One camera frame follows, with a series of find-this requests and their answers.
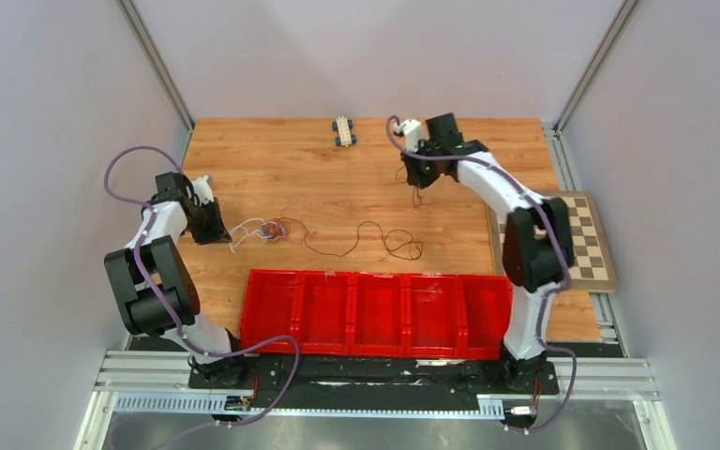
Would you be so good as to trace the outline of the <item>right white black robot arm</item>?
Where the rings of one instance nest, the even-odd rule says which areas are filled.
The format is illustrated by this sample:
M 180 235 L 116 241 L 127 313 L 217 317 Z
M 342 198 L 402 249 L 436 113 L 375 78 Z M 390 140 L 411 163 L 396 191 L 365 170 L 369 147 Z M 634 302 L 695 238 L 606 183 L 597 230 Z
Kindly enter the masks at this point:
M 426 122 L 392 115 L 385 132 L 400 153 L 408 185 L 423 189 L 450 177 L 505 218 L 501 262 L 513 304 L 497 369 L 503 387 L 523 390 L 547 362 L 551 300 L 571 283 L 575 253 L 566 202 L 518 181 L 483 143 L 463 137 L 452 113 Z

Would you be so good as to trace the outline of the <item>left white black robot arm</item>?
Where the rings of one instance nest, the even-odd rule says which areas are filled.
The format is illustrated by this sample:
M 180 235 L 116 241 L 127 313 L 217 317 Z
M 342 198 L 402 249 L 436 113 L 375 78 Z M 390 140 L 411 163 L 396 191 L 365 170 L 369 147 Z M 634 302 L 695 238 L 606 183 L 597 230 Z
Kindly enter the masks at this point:
M 188 351 L 190 368 L 206 381 L 237 388 L 248 379 L 249 363 L 234 353 L 237 338 L 202 312 L 177 248 L 186 233 L 198 245 L 233 240 L 213 180 L 166 172 L 157 176 L 156 186 L 156 194 L 142 205 L 139 230 L 124 248 L 104 258 L 121 320 L 133 336 L 164 338 Z

